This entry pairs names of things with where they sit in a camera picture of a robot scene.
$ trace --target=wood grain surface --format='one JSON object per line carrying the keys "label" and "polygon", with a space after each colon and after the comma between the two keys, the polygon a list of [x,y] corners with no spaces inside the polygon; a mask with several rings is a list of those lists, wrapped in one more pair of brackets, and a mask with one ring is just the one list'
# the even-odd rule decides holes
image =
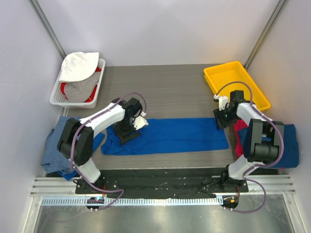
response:
{"label": "wood grain surface", "polygon": [[[203,74],[209,66],[106,67],[96,108],[70,109],[68,116],[90,116],[115,98],[139,92],[147,101],[146,118],[214,117],[217,104]],[[236,159],[236,138],[232,128],[225,133],[230,145],[227,150],[112,156],[102,154],[99,147],[93,160],[99,169],[226,166]]]}

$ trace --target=shiny floor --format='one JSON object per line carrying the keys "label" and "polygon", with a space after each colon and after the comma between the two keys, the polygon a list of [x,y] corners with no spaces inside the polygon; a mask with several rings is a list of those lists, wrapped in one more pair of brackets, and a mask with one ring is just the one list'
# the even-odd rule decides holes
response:
{"label": "shiny floor", "polygon": [[[203,69],[209,66],[106,67],[96,108],[70,109],[68,116],[90,116],[115,98],[139,92],[147,101],[147,118],[214,117],[217,104],[203,74]],[[93,160],[99,169],[222,167],[236,158],[234,132],[232,129],[225,132],[230,145],[227,150],[109,156],[98,148]]]}
{"label": "shiny floor", "polygon": [[[263,195],[240,197],[240,210],[253,210]],[[283,195],[268,195],[259,212],[239,214],[219,205],[111,207],[85,212],[83,206],[41,207],[35,233],[294,233]]]}

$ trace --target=yellow basket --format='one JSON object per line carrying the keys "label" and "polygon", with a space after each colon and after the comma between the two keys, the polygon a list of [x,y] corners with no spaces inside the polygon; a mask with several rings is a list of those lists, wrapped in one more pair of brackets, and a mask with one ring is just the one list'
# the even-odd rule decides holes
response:
{"label": "yellow basket", "polygon": [[[205,68],[204,76],[214,94],[216,94],[217,91],[227,83],[233,81],[242,81],[248,84],[252,89],[253,102],[256,104],[259,110],[264,111],[271,107],[271,104],[267,98],[263,95],[261,90],[257,87],[256,83],[252,80],[251,76],[249,76],[245,68],[238,61]],[[244,91],[244,98],[246,100],[250,100],[250,93],[248,88],[241,83],[234,83],[225,87],[219,93],[219,96],[228,96],[230,98],[230,92],[234,90]]]}

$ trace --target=wall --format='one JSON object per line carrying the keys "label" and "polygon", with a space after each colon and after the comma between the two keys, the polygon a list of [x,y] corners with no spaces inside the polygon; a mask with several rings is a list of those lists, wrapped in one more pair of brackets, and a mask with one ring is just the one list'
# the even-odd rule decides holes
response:
{"label": "wall", "polygon": [[249,69],[272,108],[269,116],[296,126],[300,165],[289,170],[306,220],[311,219],[311,1],[289,1]]}
{"label": "wall", "polygon": [[61,59],[26,0],[0,8],[0,226],[19,232],[60,108],[49,104]]}
{"label": "wall", "polygon": [[39,0],[66,53],[108,66],[245,63],[277,0]]}

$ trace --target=white basket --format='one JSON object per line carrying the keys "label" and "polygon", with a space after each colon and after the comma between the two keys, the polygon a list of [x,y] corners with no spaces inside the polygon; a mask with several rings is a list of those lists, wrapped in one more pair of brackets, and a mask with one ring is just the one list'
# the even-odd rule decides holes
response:
{"label": "white basket", "polygon": [[54,85],[54,88],[51,94],[51,97],[50,97],[50,103],[54,105],[60,105],[64,108],[95,108],[99,89],[101,87],[101,82],[102,82],[102,78],[104,74],[105,63],[106,63],[105,60],[102,58],[98,60],[98,66],[102,69],[102,71],[101,71],[101,75],[97,83],[97,88],[96,88],[94,99],[91,102],[87,102],[87,103],[68,102],[68,100],[65,98],[65,95],[60,91],[61,83],[58,81],[59,76],[60,76],[60,72],[59,72],[56,83]]}

